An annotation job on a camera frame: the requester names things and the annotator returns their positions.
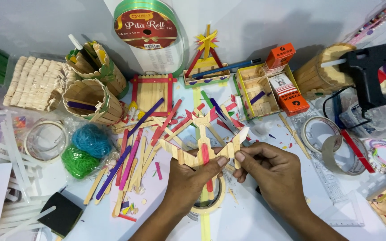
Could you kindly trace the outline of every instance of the black sponge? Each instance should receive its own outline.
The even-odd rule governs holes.
[[[41,212],[56,206],[56,210],[40,218],[38,221],[58,236],[65,238],[80,219],[83,210],[60,193],[53,194]]]

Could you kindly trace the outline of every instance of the hand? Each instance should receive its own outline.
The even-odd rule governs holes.
[[[179,165],[178,161],[172,158],[168,188],[161,205],[179,211],[180,215],[187,215],[206,183],[216,175],[221,176],[221,171],[228,161],[226,157],[219,156],[210,160],[199,171],[194,171],[187,165]]]
[[[296,155],[267,143],[256,142],[241,148],[235,153],[235,158],[259,184],[260,192],[269,206],[282,217],[302,211],[310,212],[303,195],[300,160]]]

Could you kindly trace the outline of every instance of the orange box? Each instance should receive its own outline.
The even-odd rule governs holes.
[[[269,78],[272,90],[277,96],[279,106],[285,111],[287,116],[305,112],[309,109],[309,104],[292,84],[284,73]]]
[[[296,50],[291,43],[272,49],[264,67],[266,74],[281,72],[295,53]]]

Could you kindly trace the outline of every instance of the glue gun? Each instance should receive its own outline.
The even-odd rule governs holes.
[[[339,59],[346,59],[339,64],[339,70],[354,80],[361,109],[386,105],[378,78],[379,68],[386,63],[386,44],[347,52]]]

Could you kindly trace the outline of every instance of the blue pencil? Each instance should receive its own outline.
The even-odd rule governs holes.
[[[232,64],[232,65],[228,65],[228,66],[223,67],[223,68],[211,69],[211,70],[208,70],[208,71],[205,71],[205,72],[193,74],[192,78],[202,77],[204,75],[212,74],[212,73],[215,73],[215,72],[220,72],[220,71],[223,71],[223,70],[226,70],[226,69],[233,69],[233,68],[244,67],[245,65],[249,65],[249,64],[252,64],[252,63],[259,63],[260,61],[262,61],[262,59],[247,60],[247,61],[244,61],[244,62],[241,62],[241,63],[235,63],[235,64]]]

